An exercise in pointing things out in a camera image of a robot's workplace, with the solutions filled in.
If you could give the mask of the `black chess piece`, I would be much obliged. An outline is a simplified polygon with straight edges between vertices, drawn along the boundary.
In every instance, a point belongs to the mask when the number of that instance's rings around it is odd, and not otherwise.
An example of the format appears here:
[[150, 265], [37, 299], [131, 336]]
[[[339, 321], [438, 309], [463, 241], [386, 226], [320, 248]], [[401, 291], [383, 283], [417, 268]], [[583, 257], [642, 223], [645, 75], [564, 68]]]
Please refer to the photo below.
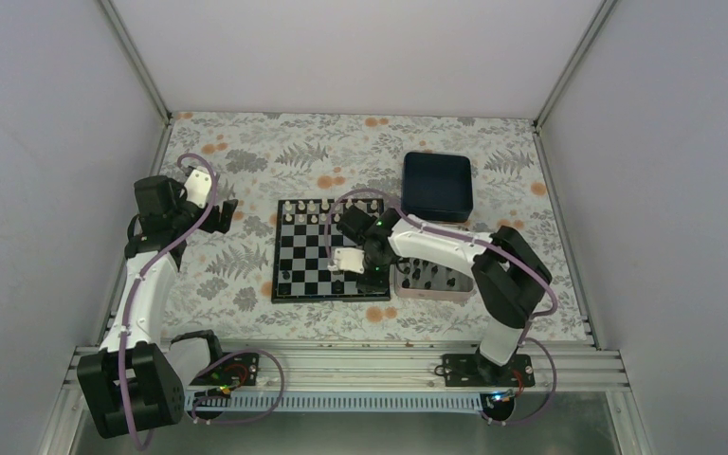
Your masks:
[[334, 295], [341, 295], [344, 293], [344, 282], [334, 281], [331, 283], [331, 292]]

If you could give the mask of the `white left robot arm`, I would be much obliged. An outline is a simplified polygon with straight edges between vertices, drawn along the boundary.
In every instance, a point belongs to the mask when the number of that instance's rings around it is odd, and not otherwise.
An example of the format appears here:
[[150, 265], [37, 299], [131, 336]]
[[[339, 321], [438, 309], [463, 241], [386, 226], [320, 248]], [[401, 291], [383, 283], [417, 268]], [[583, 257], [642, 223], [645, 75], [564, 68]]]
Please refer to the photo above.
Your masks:
[[196, 168], [184, 182], [165, 175], [134, 185], [137, 213], [127, 229], [126, 281], [118, 314], [99, 349], [84, 356], [77, 378], [98, 434], [128, 435], [178, 423], [185, 389], [225, 373], [217, 336], [202, 330], [159, 343], [164, 310], [195, 230], [229, 231], [237, 202], [217, 203], [214, 178]]

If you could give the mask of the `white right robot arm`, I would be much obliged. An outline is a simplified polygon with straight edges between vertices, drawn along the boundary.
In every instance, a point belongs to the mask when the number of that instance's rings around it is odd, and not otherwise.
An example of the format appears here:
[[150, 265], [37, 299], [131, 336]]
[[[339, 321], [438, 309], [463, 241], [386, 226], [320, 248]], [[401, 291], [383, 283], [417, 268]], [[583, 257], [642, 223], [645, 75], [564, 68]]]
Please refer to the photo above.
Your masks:
[[389, 285], [389, 269], [402, 259], [418, 259], [457, 271], [475, 284], [491, 317], [475, 364], [478, 378], [498, 386], [512, 372], [511, 359], [537, 317], [537, 306], [548, 296], [558, 300], [546, 265], [512, 227], [494, 233], [469, 232], [387, 209], [379, 217], [357, 207], [339, 218], [338, 230], [352, 247], [328, 250], [332, 272], [358, 276], [357, 287], [381, 291]]

